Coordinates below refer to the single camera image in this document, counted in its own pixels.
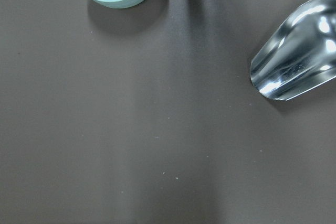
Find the shiny metal scoop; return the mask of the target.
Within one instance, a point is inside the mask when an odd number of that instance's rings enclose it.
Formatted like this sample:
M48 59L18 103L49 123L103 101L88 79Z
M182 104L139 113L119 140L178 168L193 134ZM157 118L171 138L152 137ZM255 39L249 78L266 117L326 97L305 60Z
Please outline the shiny metal scoop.
M335 0L296 8L250 65L253 86L271 100L291 100L334 78Z

